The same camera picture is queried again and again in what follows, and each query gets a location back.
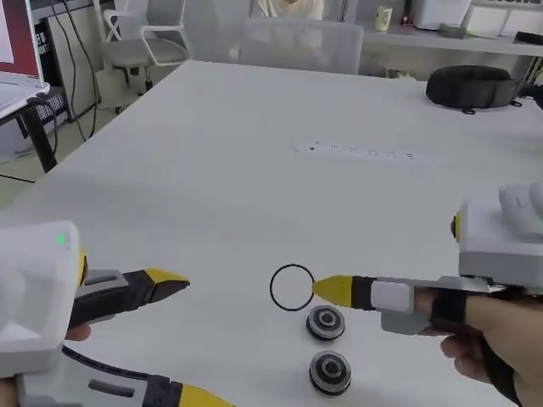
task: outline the hand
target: hand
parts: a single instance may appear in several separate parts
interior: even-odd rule
[[[431,292],[418,291],[415,306],[432,312]],[[481,331],[494,352],[515,370],[515,389],[523,407],[543,405],[543,304],[530,298],[506,302],[495,298],[468,297],[466,323]],[[439,334],[423,332],[423,335]],[[441,343],[463,376],[490,383],[481,351],[472,337],[449,336]]]
[[[78,326],[66,334],[69,341],[84,341],[91,334],[91,327],[88,325]],[[13,379],[0,380],[0,407],[17,407],[17,390]]]

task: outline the computer screen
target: computer screen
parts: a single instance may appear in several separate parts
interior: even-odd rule
[[[40,75],[30,16],[27,0],[0,0],[0,72]]]

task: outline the person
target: person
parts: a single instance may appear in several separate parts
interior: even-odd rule
[[[253,17],[322,20],[325,0],[257,0]]]
[[[251,16],[323,20],[326,0],[256,0]],[[270,32],[256,32],[260,43],[253,53],[263,53],[264,60],[273,60],[277,67],[308,69],[322,59],[322,33],[315,30],[292,32],[274,27]]]
[[[84,341],[91,334],[91,327],[88,325],[78,326],[66,334],[69,341]],[[13,379],[0,380],[0,407],[17,407],[17,391]]]
[[[430,316],[433,294],[417,291],[416,309]],[[492,350],[515,370],[517,396],[523,407],[543,405],[543,303],[532,298],[516,302],[471,296],[466,323],[482,332]],[[440,335],[425,331],[423,335]],[[441,343],[445,357],[454,360],[463,376],[489,383],[480,349],[470,337],[449,336]]]

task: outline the neck pillow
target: neck pillow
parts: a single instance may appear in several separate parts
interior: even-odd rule
[[[506,70],[477,65],[448,66],[430,76],[426,96],[435,104],[475,114],[475,109],[522,106],[515,101],[519,88],[520,81],[512,79]]]

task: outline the black ring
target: black ring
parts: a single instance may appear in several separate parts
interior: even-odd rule
[[[271,297],[271,301],[273,301],[273,303],[279,307],[280,309],[282,309],[283,311],[289,311],[289,312],[295,312],[295,311],[301,311],[303,310],[305,307],[307,307],[311,301],[313,300],[313,297],[315,297],[315,294],[313,292],[311,292],[311,296],[309,297],[309,299],[303,304],[301,305],[300,307],[298,308],[288,308],[288,307],[285,307],[284,305],[280,305],[280,303],[278,303],[278,301],[276,300],[275,298],[275,295],[273,294],[273,282],[275,281],[275,277],[277,277],[277,275],[285,270],[285,269],[288,269],[290,267],[296,267],[298,269],[302,269],[303,271],[305,271],[307,273],[307,275],[310,277],[311,279],[311,282],[315,282],[315,277],[311,274],[311,272],[305,268],[303,265],[284,265],[283,267],[281,267],[280,269],[278,269],[275,273],[273,273],[273,276],[271,276],[271,280],[270,280],[270,297]]]

